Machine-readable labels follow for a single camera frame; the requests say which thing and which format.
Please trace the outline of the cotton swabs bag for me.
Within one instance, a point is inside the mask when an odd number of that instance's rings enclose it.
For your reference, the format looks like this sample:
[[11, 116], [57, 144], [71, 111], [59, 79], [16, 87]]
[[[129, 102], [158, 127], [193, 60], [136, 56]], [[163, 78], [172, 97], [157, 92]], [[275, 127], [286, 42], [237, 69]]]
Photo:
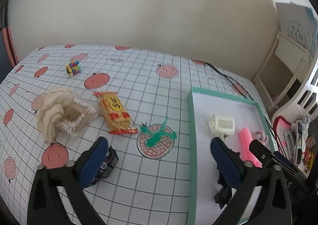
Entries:
[[69, 136], [75, 137], [97, 115], [98, 110], [95, 106], [74, 97], [70, 106], [64, 108], [64, 116], [56, 127]]

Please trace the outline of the pink black wall strip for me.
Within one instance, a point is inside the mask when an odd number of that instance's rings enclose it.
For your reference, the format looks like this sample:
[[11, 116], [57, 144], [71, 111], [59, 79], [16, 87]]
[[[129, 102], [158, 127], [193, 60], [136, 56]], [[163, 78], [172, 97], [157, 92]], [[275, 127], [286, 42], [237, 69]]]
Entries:
[[5, 27], [1, 30], [1, 35], [3, 38], [3, 42], [4, 42], [4, 47], [6, 50], [6, 53], [8, 55], [9, 61], [12, 65], [12, 67], [14, 68], [18, 63], [18, 57], [16, 54], [16, 50], [14, 48], [14, 43], [13, 43], [13, 39], [11, 36], [11, 30], [10, 27]]

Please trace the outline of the pink hair roller clip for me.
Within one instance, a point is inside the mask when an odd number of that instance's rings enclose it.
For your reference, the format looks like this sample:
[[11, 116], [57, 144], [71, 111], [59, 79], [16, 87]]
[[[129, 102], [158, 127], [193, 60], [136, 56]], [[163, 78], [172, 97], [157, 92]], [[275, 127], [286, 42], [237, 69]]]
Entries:
[[252, 142], [252, 135], [248, 127], [243, 128], [239, 132], [239, 138], [241, 143], [240, 157], [243, 161], [251, 161], [256, 167], [262, 167], [261, 162], [250, 151], [249, 146]]

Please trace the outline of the small orange toy figures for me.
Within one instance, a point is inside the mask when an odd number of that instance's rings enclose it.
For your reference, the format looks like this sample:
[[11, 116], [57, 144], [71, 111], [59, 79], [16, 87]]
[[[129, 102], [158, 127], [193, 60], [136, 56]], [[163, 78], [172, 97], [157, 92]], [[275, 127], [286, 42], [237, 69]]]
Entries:
[[313, 166], [314, 160], [317, 155], [317, 142], [314, 136], [310, 136], [306, 140], [306, 148], [303, 154], [304, 172], [308, 174]]

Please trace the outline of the pastel scrunchie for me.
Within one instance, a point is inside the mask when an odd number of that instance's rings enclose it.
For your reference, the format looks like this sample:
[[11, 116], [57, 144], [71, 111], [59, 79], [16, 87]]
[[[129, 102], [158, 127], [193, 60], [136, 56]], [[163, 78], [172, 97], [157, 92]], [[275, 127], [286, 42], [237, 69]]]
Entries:
[[265, 131], [260, 130], [254, 133], [253, 135], [254, 140], [261, 142], [263, 145], [266, 145], [269, 141], [269, 137], [265, 134]]

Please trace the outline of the green plastic hair clip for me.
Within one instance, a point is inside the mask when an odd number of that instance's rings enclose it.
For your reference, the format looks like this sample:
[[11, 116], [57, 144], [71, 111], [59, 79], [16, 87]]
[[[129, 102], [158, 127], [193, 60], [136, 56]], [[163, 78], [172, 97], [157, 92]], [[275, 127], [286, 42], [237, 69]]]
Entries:
[[177, 138], [177, 134], [175, 131], [173, 131], [172, 133], [165, 131], [168, 120], [169, 120], [169, 117], [166, 116], [164, 122], [161, 124], [159, 131], [156, 133], [151, 132], [151, 130], [149, 130], [149, 128], [146, 125], [142, 125], [140, 127], [141, 132], [143, 132], [144, 134], [150, 135], [150, 137], [146, 141], [147, 147], [155, 146], [162, 137], [169, 137], [171, 140], [175, 140]]

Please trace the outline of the small white plastic box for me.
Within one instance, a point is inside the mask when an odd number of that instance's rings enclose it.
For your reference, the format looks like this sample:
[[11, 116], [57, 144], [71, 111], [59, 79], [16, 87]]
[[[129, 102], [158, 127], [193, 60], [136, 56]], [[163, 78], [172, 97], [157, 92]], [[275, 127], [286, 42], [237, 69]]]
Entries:
[[235, 132], [235, 119], [233, 117], [213, 115], [208, 121], [208, 126], [213, 134], [230, 136]]

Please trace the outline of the white printed book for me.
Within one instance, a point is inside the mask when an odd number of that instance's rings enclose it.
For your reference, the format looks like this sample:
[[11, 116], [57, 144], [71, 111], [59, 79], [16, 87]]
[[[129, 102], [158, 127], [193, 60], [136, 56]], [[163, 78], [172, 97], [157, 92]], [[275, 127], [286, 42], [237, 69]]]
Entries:
[[309, 7], [276, 2], [280, 31], [308, 50], [317, 52], [317, 18]]

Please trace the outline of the cream mesh bath sponge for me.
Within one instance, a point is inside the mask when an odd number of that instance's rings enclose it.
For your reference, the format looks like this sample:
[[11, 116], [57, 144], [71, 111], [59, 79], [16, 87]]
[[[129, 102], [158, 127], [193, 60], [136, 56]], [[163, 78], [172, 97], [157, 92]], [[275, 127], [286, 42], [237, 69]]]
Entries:
[[46, 144], [52, 144], [56, 138], [56, 125], [65, 117], [65, 109], [74, 101], [72, 91], [64, 88], [44, 93], [39, 101], [37, 128]]

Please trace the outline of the teal rimmed white tray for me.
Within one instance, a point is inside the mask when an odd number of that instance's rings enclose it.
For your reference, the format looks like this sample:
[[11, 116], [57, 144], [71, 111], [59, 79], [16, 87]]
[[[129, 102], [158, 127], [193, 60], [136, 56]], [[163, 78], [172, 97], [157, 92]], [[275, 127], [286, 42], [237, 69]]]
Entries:
[[228, 148], [241, 152], [240, 132], [249, 128], [251, 132], [264, 131], [271, 135], [267, 116], [260, 105], [250, 99], [193, 87], [188, 94], [190, 133], [190, 183], [187, 224], [213, 224], [222, 209], [214, 196], [221, 186], [217, 180], [219, 172], [210, 144], [218, 134], [212, 132], [208, 122], [213, 117], [231, 117], [235, 120], [234, 134], [222, 141]]

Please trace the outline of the red yellow snack packet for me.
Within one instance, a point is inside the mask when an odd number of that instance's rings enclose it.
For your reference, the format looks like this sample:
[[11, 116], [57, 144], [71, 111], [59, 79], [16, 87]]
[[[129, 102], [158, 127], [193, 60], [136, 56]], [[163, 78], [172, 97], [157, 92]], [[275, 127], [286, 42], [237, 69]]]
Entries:
[[94, 97], [98, 99], [98, 105], [109, 127], [109, 134], [136, 134], [138, 128], [133, 125], [132, 118], [117, 92], [96, 91]]

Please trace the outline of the white cutout headboard shelf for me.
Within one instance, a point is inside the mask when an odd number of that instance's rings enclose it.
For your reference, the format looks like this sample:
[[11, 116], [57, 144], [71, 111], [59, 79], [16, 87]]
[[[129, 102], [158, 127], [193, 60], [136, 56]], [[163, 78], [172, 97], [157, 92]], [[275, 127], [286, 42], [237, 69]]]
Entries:
[[274, 125], [276, 117], [283, 117], [286, 121], [294, 123], [300, 115], [308, 115], [313, 121], [317, 118], [317, 53], [310, 66], [304, 82], [295, 95], [272, 117]]

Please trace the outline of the white side shelf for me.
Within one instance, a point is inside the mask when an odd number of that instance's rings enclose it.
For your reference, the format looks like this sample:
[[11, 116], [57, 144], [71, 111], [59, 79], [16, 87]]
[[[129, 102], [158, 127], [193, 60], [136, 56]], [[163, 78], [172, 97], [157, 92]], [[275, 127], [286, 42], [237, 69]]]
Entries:
[[282, 32], [277, 32], [272, 48], [253, 82], [268, 112], [274, 112], [291, 98], [309, 72], [313, 58], [308, 50]]

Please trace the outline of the pomegranate print grid bedsheet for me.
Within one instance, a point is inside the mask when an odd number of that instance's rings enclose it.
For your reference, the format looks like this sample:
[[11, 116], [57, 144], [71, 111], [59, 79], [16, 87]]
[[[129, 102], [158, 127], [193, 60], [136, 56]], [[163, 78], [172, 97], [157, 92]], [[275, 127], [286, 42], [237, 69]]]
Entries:
[[243, 101], [266, 130], [251, 81], [193, 58], [120, 46], [32, 51], [1, 82], [1, 198], [31, 223], [39, 174], [69, 224], [186, 224], [195, 140], [192, 92]]

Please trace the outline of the black toy car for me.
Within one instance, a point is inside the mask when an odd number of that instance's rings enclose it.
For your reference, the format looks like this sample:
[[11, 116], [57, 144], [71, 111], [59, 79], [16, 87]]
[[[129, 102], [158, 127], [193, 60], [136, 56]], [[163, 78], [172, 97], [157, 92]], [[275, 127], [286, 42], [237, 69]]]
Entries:
[[115, 151], [114, 148], [110, 146], [92, 182], [92, 185], [96, 184], [99, 180], [103, 178], [109, 177], [109, 175], [111, 174], [118, 160], [119, 158], [118, 158], [117, 152]]

